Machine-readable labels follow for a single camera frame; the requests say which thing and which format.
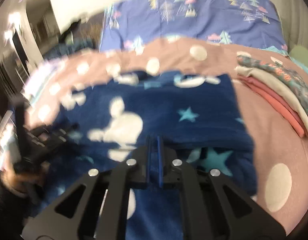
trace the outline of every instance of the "navy blue blanket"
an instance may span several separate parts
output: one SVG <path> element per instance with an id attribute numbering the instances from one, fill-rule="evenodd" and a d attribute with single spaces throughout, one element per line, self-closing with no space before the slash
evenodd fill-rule
<path id="1" fill-rule="evenodd" d="M 105 12 L 100 51 L 141 53 L 145 44 L 163 37 L 287 50 L 269 0 L 123 0 Z"/>
<path id="2" fill-rule="evenodd" d="M 250 195 L 256 193 L 253 141 L 237 108 L 228 75 L 183 76 L 167 72 L 152 77 L 126 73 L 108 84 L 75 91 L 79 102 L 65 104 L 54 123 L 78 123 L 70 137 L 76 147 L 51 163 L 44 208 L 91 168 L 112 169 L 128 158 L 147 136 L 161 136 L 178 157 L 209 171 L 220 169 Z M 151 149 L 149 190 L 130 193 L 126 239 L 181 239 L 177 192 L 157 187 L 157 149 Z"/>

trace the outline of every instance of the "dark clothing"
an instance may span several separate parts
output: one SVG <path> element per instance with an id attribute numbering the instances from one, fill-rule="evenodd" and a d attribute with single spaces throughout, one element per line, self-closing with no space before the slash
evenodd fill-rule
<path id="1" fill-rule="evenodd" d="M 0 180 L 0 240 L 19 240 L 29 198 L 11 193 Z"/>

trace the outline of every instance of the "polka dot sheet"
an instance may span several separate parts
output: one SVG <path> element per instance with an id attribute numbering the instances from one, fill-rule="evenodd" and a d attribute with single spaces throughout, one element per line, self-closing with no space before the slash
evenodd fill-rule
<path id="1" fill-rule="evenodd" d="M 83 105 L 86 87 L 104 84 L 112 78 L 119 83 L 136 85 L 138 79 L 135 75 L 126 72 L 143 70 L 150 75 L 159 75 L 165 71 L 180 70 L 184 74 L 199 75 L 174 81 L 180 88 L 194 88 L 204 82 L 217 85 L 217 75 L 227 73 L 232 78 L 244 123 L 255 142 L 258 192 L 252 198 L 289 233 L 308 209 L 308 139 L 300 139 L 279 113 L 237 79 L 234 70 L 237 56 L 283 64 L 296 70 L 308 84 L 307 74 L 274 52 L 234 44 L 215 45 L 190 38 L 157 39 L 136 52 L 111 50 L 69 57 L 29 109 L 27 125 L 35 127 L 52 123 L 61 104 L 68 110 L 76 104 Z M 72 95 L 72 90 L 80 92 Z M 111 114 L 113 118 L 120 118 L 124 115 L 124 106 L 120 112 L 113 111 Z M 95 129 L 83 136 L 101 141 L 106 134 Z M 131 150 L 114 149 L 108 152 L 108 157 L 122 162 Z M 133 194 L 131 191 L 129 217 L 137 206 Z"/>

